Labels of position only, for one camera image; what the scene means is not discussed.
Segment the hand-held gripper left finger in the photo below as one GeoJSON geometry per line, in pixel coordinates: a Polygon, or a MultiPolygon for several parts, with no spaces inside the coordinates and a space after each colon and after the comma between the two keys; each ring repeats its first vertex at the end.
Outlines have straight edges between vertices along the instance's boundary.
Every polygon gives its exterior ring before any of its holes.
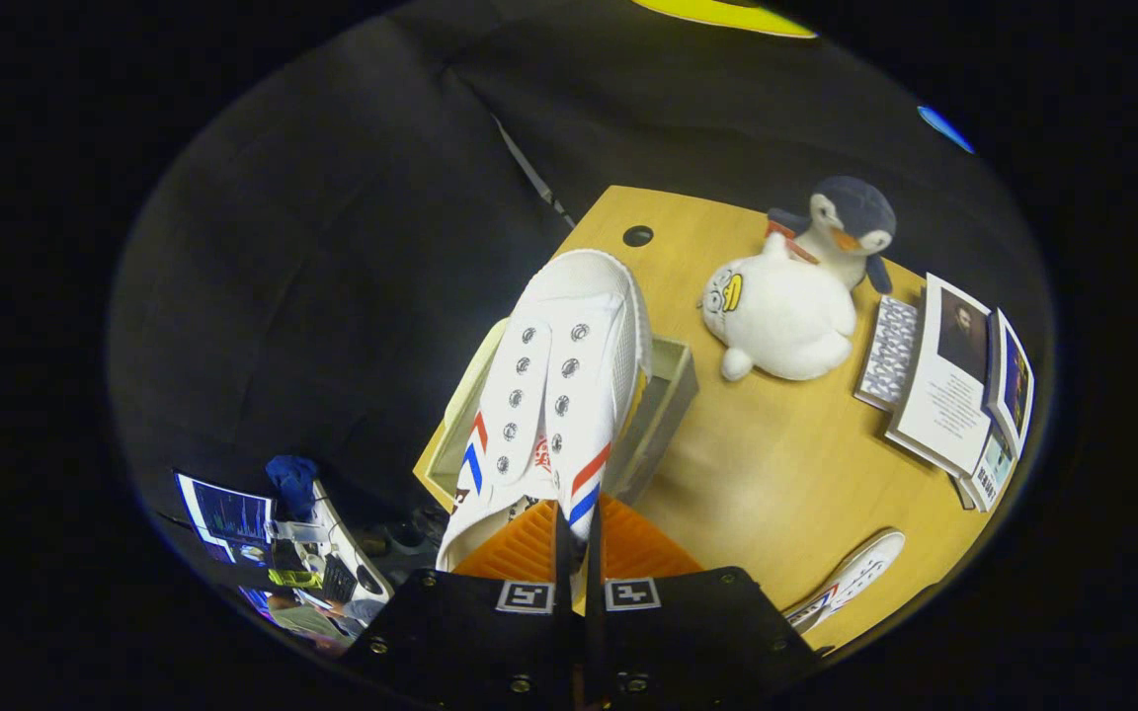
{"type": "Polygon", "coordinates": [[[556,501],[500,534],[523,531],[551,581],[417,570],[339,665],[421,710],[574,710],[574,536],[556,501]]]}

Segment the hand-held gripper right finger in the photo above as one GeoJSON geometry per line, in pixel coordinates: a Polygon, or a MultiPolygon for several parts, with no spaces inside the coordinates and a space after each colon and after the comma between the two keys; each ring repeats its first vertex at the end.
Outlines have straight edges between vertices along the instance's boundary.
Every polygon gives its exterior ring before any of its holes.
{"type": "Polygon", "coordinates": [[[822,662],[740,567],[700,567],[601,496],[584,607],[588,710],[765,710],[822,662]]]}

